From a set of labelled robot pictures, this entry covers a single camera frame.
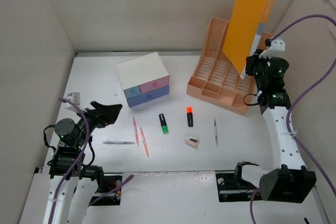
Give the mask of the peach plastic desk organizer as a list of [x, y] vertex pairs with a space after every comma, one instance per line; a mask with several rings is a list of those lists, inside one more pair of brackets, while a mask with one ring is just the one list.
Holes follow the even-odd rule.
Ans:
[[239, 73], [223, 53], [229, 22], [211, 18], [203, 43], [198, 64], [187, 84], [186, 94], [211, 103], [234, 113], [245, 115], [249, 110], [246, 103], [255, 92], [255, 81]]

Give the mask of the white pastel drawer box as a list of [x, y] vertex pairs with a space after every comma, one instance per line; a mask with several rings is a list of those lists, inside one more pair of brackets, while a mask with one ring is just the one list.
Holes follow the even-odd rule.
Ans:
[[150, 54], [120, 62], [115, 65], [123, 91], [130, 87], [170, 76], [159, 54]]

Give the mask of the pink drawer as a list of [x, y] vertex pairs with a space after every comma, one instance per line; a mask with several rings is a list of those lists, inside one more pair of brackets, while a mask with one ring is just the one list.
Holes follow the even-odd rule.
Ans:
[[169, 84], [169, 76], [161, 77], [140, 85], [141, 93], [147, 93], [161, 87], [167, 86]]

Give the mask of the orange A4 file folder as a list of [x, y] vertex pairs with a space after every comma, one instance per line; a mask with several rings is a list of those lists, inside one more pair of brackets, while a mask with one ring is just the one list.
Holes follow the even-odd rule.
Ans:
[[227, 29], [223, 53], [241, 79], [246, 58], [257, 49], [275, 0], [235, 0]]

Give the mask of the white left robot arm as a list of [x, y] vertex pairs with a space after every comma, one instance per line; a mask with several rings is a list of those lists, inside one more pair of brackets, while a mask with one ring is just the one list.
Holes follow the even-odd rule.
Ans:
[[48, 162], [49, 195], [43, 223], [82, 223], [93, 195], [105, 186], [101, 166], [83, 164], [85, 149], [91, 146], [92, 132], [116, 122], [121, 104], [102, 105], [96, 101], [91, 109], [82, 109], [61, 98], [80, 117], [78, 122], [66, 118], [52, 126], [61, 144], [52, 147]]

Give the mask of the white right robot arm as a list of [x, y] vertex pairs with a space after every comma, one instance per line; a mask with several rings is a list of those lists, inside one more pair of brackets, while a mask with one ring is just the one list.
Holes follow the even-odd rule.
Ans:
[[257, 104], [270, 135], [273, 168], [267, 171], [254, 163], [239, 162], [232, 181], [238, 188], [254, 185], [265, 201], [302, 203], [317, 178], [307, 170], [294, 134], [287, 128], [291, 102], [283, 78], [288, 68], [286, 60], [266, 56], [261, 49], [246, 59], [245, 73], [256, 81]]

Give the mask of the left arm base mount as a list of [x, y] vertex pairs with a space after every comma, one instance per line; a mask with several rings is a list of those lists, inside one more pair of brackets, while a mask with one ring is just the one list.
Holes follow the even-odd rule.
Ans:
[[92, 206], [119, 206], [121, 202], [121, 190], [110, 193], [111, 190], [115, 189], [122, 184], [121, 175], [107, 175], [104, 177], [103, 184], [94, 193], [90, 204], [98, 199], [105, 193], [108, 195], [101, 198], [99, 201], [92, 204]]

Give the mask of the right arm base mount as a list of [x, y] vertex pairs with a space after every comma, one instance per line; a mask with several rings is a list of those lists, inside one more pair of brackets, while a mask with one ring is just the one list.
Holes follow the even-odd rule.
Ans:
[[250, 201], [256, 187], [242, 180], [242, 167], [245, 165], [259, 166], [251, 162], [238, 162], [234, 170], [220, 170], [215, 172], [219, 202]]

